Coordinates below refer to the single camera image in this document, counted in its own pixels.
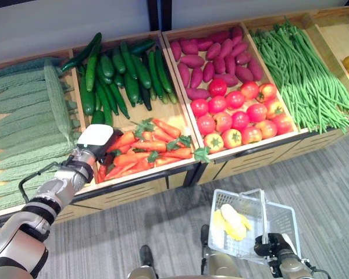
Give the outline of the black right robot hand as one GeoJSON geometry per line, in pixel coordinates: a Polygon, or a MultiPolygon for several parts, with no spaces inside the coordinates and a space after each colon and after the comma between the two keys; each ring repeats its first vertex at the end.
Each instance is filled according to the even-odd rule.
{"type": "Polygon", "coordinates": [[[287,234],[273,232],[267,235],[260,235],[255,239],[254,251],[258,256],[262,257],[278,257],[282,250],[294,253],[293,247],[287,240],[287,234]]]}

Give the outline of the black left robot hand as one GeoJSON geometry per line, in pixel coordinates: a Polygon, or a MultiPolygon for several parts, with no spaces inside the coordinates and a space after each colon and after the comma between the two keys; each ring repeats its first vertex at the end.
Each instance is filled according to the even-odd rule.
{"type": "Polygon", "coordinates": [[[77,149],[92,154],[96,162],[106,165],[108,149],[123,133],[106,124],[90,124],[77,140],[77,149]]]}

